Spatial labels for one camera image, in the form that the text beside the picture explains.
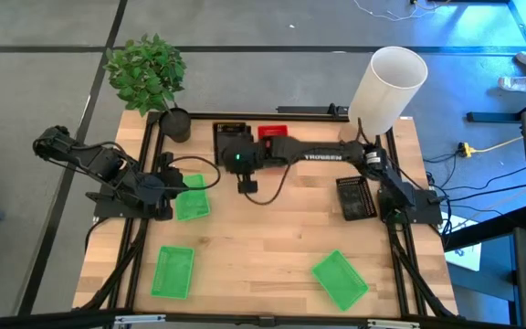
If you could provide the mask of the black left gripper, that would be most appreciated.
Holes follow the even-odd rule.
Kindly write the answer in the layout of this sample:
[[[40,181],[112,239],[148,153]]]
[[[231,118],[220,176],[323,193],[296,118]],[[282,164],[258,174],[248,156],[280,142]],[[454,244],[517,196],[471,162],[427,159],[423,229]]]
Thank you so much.
[[[184,177],[178,169],[169,171],[169,183],[164,173],[144,175],[137,185],[137,195],[142,201],[146,218],[170,220],[174,216],[172,200],[184,192]]]

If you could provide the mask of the green plastic mesh basket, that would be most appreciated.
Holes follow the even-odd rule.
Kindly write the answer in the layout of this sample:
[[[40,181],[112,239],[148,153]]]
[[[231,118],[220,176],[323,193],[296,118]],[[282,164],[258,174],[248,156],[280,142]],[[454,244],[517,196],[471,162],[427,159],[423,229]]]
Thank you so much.
[[[204,190],[205,179],[202,175],[188,175],[184,177],[188,187],[200,187],[200,190],[188,190],[175,199],[174,213],[179,221],[202,218],[210,214],[207,193]]]
[[[314,265],[311,273],[343,312],[369,292],[369,285],[338,249]]]
[[[195,250],[161,246],[153,276],[151,296],[185,300],[194,269]]]

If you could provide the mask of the red plastic mesh basket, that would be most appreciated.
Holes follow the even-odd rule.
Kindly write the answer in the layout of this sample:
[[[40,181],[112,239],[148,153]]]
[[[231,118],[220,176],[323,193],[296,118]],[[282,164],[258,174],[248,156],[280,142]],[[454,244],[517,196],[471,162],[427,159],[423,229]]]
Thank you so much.
[[[268,149],[273,145],[276,137],[286,137],[288,135],[288,126],[285,124],[259,125],[258,144],[262,148]]]

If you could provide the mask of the black plant pot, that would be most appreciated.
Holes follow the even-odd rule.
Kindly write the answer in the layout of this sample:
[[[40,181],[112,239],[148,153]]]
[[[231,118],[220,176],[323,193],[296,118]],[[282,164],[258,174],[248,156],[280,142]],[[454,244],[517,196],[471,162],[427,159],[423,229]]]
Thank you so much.
[[[191,136],[191,117],[182,108],[165,111],[159,119],[160,130],[176,143],[184,143]]]

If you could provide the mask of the green artificial plant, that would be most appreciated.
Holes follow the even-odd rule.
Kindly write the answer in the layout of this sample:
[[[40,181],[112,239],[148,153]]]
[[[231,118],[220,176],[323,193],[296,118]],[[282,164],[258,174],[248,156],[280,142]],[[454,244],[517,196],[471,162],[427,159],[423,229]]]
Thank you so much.
[[[170,112],[175,94],[184,90],[186,63],[181,52],[157,34],[130,39],[121,49],[109,48],[105,58],[109,84],[128,111],[141,116]]]

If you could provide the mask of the black bottom rig bar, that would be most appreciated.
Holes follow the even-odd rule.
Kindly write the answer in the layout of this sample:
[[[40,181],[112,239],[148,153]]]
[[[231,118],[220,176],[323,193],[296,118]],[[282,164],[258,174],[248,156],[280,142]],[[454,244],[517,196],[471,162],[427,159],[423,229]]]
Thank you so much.
[[[130,314],[165,314],[164,323],[197,323],[197,324],[249,324],[261,328],[272,328],[280,325],[329,325],[354,326],[366,329],[368,319],[362,317],[325,317],[325,316],[277,316],[277,315],[227,315],[227,314],[190,314],[190,313],[135,313],[131,309],[76,310],[64,313],[41,313],[0,317],[0,329],[91,329],[114,325],[117,315]],[[424,315],[407,315],[399,319],[406,322],[420,323],[421,329],[526,329],[525,326],[493,324],[465,320],[459,317],[432,317]]]

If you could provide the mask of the white paper sheet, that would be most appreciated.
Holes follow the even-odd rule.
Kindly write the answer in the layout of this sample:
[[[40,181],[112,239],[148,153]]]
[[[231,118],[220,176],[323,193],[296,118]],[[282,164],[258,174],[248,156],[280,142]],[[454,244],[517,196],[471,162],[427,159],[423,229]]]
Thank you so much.
[[[477,222],[465,219],[456,215],[450,218],[452,224],[452,231],[458,231],[462,228],[476,225]],[[445,259],[452,265],[459,266],[470,271],[479,271],[481,259],[481,244],[475,244],[462,249],[454,249],[445,253]]]

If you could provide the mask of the black diagonal beam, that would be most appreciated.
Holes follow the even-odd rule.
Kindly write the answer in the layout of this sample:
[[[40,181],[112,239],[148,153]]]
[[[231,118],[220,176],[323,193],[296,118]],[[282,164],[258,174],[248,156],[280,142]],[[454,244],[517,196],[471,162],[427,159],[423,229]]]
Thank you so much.
[[[445,238],[444,251],[462,249],[509,235],[515,228],[526,228],[526,207],[449,233]]]

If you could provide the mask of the black desk foot bar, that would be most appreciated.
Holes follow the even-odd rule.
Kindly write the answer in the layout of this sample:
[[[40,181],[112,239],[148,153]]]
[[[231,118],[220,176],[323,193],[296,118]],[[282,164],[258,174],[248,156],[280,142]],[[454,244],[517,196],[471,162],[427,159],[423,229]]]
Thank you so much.
[[[525,112],[526,107],[518,112],[510,113],[471,111],[466,114],[466,120],[480,123],[517,123],[521,121],[521,116]]]

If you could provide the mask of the black aluminium table frame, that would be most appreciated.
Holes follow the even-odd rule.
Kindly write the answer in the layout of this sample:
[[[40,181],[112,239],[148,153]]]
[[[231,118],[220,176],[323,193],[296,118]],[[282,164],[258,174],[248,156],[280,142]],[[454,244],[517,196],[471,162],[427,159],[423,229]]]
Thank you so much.
[[[329,116],[298,114],[197,113],[186,143],[161,138],[157,129],[133,112],[125,112],[117,141],[130,154],[153,156],[169,151],[180,158],[184,173],[213,182],[211,212],[180,222],[150,221],[138,262],[125,271],[119,306],[139,313],[190,313],[325,317],[399,318],[400,309],[417,309],[411,281],[399,293],[385,224],[377,219],[348,222],[342,217],[335,182],[353,176],[343,163],[302,162],[288,172],[256,174],[259,191],[244,198],[232,175],[208,166],[213,154],[214,122],[285,124],[305,141],[334,141],[341,124]],[[151,296],[161,246],[195,250],[194,270],[185,300]],[[311,269],[340,250],[369,285],[369,292],[348,311],[340,311],[312,276]]]

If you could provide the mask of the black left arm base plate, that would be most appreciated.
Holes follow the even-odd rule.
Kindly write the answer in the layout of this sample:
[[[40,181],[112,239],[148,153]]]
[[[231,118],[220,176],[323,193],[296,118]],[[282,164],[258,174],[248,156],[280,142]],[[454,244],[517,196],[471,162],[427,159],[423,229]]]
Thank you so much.
[[[99,192],[88,192],[87,196],[96,204],[93,214],[98,218],[154,218],[156,216],[151,208],[125,205],[117,200],[106,186],[102,186]]]

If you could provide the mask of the black bracket bar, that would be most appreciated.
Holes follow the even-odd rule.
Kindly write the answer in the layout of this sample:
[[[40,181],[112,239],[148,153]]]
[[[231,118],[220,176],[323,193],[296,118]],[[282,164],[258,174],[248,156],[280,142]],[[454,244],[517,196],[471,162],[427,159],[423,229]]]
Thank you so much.
[[[348,107],[344,106],[278,106],[277,113],[327,114],[332,116],[347,116]]]

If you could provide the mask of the silver metal bracket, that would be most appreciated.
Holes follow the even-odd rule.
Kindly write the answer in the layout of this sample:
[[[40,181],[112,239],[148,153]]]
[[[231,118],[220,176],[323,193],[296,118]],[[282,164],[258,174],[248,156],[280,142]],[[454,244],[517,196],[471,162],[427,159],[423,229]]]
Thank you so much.
[[[165,314],[130,314],[117,315],[114,318],[113,324],[121,326],[131,326],[133,324],[164,323],[165,321]]]
[[[399,320],[368,319],[366,329],[421,329],[420,323]]]

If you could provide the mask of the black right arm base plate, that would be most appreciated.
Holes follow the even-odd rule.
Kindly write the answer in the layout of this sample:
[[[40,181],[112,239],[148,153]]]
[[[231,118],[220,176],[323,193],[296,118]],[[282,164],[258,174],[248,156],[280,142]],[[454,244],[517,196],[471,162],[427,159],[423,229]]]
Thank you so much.
[[[408,195],[381,189],[377,201],[383,222],[387,224],[442,223],[437,195],[431,190],[412,190]]]

